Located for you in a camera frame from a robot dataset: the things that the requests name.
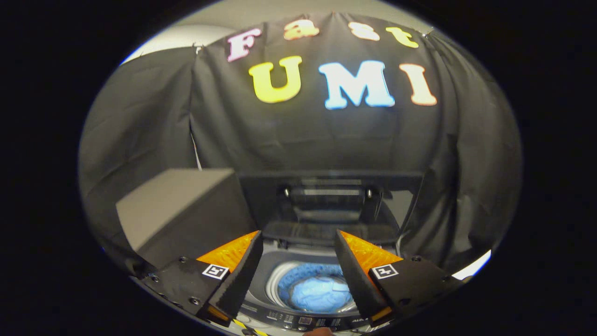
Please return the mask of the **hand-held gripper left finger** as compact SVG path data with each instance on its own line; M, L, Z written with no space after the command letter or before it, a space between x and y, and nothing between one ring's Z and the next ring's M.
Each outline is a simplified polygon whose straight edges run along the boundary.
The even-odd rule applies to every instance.
M178 257L140 284L192 317L228 327L237 317L263 254L260 230L198 258Z

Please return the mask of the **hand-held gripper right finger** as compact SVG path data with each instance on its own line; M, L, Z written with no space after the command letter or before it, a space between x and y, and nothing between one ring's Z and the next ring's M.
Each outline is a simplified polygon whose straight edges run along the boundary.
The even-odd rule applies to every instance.
M420 313L464 282L418 255L401 258L337 230L335 255L361 317L371 327Z

